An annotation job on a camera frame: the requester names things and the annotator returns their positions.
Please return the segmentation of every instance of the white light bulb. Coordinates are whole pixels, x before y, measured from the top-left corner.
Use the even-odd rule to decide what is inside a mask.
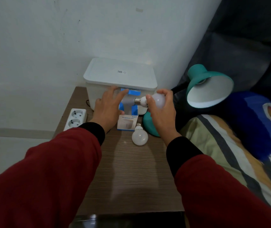
[[[156,106],[158,108],[162,109],[163,106],[165,105],[165,95],[164,94],[155,93],[154,95],[152,95],[152,98],[155,100]],[[143,107],[148,108],[146,96],[144,96],[142,98],[135,98],[135,104],[141,105]]]
[[[138,146],[144,145],[148,140],[148,134],[143,128],[141,127],[140,123],[137,123],[135,127],[135,131],[132,134],[132,141],[134,144]]]

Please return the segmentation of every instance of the plastic container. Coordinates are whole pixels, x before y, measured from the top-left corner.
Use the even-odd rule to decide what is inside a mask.
[[[84,79],[90,107],[93,110],[95,100],[102,98],[103,93],[111,85],[141,90],[140,97],[154,94],[157,88],[156,76],[151,65],[107,58],[93,58],[84,74]]]

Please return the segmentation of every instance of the striped fabric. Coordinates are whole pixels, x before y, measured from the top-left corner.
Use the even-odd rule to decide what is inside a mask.
[[[214,115],[191,119],[180,133],[271,206],[271,156],[264,163],[255,159],[230,127]]]

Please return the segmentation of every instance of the white wall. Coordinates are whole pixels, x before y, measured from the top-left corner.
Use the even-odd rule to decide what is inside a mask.
[[[152,64],[174,87],[220,1],[0,0],[0,127],[55,130],[93,57]]]
[[[0,174],[22,160],[30,147],[47,141],[49,140],[0,137]]]

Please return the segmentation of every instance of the power strip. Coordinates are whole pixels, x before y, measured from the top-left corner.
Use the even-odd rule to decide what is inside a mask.
[[[85,109],[71,109],[64,131],[80,126],[86,122],[86,119],[87,111]]]

